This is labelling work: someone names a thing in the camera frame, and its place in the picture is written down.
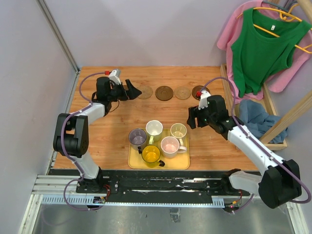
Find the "large woven rattan coaster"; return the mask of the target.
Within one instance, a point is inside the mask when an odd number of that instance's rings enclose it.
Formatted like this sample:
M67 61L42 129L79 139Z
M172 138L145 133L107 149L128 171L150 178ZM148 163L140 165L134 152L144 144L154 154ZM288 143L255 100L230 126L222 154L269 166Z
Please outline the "large woven rattan coaster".
M148 85L141 85L138 88L142 93L138 96L139 99L148 99L152 96L153 90Z

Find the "small woven rattan coaster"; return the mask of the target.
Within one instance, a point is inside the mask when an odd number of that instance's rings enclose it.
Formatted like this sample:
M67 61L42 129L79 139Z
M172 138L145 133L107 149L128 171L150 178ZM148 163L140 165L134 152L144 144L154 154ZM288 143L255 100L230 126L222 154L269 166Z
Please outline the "small woven rattan coaster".
M190 97L191 91L187 87L179 86L174 90L174 94L176 98L186 100Z

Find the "brown wooden coaster top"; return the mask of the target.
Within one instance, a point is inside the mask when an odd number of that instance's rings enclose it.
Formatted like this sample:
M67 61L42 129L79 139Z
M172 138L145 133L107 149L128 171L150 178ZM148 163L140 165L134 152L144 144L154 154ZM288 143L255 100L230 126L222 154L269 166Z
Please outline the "brown wooden coaster top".
M161 101L168 101L173 97L173 95L174 91L169 86L159 86L155 92L156 98Z

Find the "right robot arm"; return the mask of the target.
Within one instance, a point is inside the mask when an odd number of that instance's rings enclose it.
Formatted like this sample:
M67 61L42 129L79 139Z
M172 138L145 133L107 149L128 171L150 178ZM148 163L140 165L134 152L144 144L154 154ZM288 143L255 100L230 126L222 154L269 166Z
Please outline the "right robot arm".
M207 91L197 93L199 104L189 108L187 124L191 129L210 126L238 147L258 168L260 175L240 169L228 171L221 190L232 195L244 190L260 196L269 207L276 208L302 195L300 170L294 160L284 160L261 143L239 119L228 114L225 100Z

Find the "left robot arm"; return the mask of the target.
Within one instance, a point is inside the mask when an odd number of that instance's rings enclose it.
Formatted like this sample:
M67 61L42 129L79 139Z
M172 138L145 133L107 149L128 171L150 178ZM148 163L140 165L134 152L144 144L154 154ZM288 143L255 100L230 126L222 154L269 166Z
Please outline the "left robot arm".
M78 184L88 192L99 193L105 188L102 170L88 152L89 125L106 116L113 102L133 100L142 94L128 79L126 86L117 78L99 77L86 107L58 116L53 148L76 166L80 173Z

